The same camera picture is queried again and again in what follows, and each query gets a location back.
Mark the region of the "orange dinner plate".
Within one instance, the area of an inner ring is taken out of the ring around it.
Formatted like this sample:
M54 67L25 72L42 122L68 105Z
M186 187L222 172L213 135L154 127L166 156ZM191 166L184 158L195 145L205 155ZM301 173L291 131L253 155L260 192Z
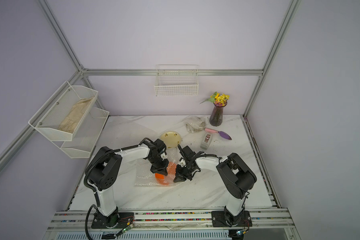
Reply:
M174 179L175 179L175 175L176 175L176 167L177 164L173 163L173 162L169 162L168 167L167 167L167 172L168 174L165 175L161 175L161 174L155 174L155 179L157 181L157 183L160 186L172 186L174 185Z

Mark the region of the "clear bubble wrap sheet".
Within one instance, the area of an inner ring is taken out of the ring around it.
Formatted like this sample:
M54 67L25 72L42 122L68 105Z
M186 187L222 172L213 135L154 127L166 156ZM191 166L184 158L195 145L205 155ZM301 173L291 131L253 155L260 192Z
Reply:
M157 132L138 123L143 116L111 116L100 135L96 150L101 147L121 149L137 145L143 138L154 140Z
M168 174L162 175L152 173L150 171L151 164L148 160L137 160L137 174L135 178L135 187L174 187L179 183L175 183L176 167L180 161L181 154L178 147L167 149L167 158L169 164L167 166Z
M184 123L188 133L198 133L203 131L207 124L205 118L197 116L189 116L184 119Z

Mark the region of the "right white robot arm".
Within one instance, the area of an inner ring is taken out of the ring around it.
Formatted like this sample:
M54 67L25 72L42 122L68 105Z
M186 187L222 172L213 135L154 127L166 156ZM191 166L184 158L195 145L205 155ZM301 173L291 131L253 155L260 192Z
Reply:
M224 210L213 213L213 218L219 222L217 225L236 227L243 223L249 226L245 202L257 177L241 157L236 153L225 157L202 151L196 153L188 146L182 148L178 145L178 149L181 158L176 166L174 182L191 181L202 170L217 172L230 193Z

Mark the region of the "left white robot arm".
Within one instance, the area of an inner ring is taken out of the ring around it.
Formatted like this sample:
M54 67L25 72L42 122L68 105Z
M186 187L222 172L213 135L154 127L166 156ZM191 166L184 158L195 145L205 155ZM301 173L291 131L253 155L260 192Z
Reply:
M85 170L84 185L94 192L96 204L95 220L102 227L115 228L124 221L114 199L113 184L116 182L122 163L138 159L148 160L153 174L168 175L169 160L167 146L157 139L144 138L139 144L110 149L102 147Z

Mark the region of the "purple glass vase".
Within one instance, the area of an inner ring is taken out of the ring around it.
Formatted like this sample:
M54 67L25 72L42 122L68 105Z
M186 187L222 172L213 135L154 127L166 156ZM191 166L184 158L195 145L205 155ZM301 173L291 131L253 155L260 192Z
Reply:
M214 108L213 111L209 117L209 123L212 126L220 126L223 122L223 115L224 115L224 108L227 105L227 103L225 104L214 104Z

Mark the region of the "lower white mesh shelf bin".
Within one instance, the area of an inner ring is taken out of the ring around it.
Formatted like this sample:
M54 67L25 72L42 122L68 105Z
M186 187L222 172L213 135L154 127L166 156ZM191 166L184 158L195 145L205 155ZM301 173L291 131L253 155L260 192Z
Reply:
M73 140L64 142L61 150L71 159L89 158L108 117L108 111L92 107Z

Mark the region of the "yellow artificial flowers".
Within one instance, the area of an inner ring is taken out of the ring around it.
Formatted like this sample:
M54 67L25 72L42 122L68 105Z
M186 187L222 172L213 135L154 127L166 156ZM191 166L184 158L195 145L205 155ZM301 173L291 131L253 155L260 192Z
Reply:
M205 103L205 102L210 102L210 103L213 103L217 107L224 107L227 105L229 99L230 99L229 95L214 92L207 99L203 100L201 102L201 104Z

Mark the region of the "beige cloth in bin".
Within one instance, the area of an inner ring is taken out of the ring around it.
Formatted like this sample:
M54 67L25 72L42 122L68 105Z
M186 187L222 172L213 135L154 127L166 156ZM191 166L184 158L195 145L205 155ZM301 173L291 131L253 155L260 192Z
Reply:
M59 125L58 130L73 134L92 101L93 97L81 99L76 104L74 104L69 114Z

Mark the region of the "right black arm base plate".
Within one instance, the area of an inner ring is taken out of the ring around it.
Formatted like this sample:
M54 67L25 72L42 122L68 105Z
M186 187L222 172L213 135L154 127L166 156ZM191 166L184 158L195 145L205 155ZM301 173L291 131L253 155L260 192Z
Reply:
M237 216L229 211L212 211L213 227L252 227L252 218L249 211L242 210Z

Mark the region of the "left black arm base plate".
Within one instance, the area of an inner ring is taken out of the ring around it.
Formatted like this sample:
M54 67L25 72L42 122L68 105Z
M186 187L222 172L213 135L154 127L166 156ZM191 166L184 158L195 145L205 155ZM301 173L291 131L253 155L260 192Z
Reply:
M134 221L135 214L132 212L115 213L106 217L99 211L94 214L94 220L92 222L92 229L124 229L127 227L127 223Z

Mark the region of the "aluminium front rail frame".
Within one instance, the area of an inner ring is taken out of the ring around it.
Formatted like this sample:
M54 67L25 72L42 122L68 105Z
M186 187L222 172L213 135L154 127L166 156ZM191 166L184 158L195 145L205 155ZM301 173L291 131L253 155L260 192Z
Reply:
M295 229L288 209L252 209L246 225L250 229ZM83 231L86 211L56 212L49 224L48 232ZM219 221L212 217L211 210L184 211L136 211L133 230L206 230Z

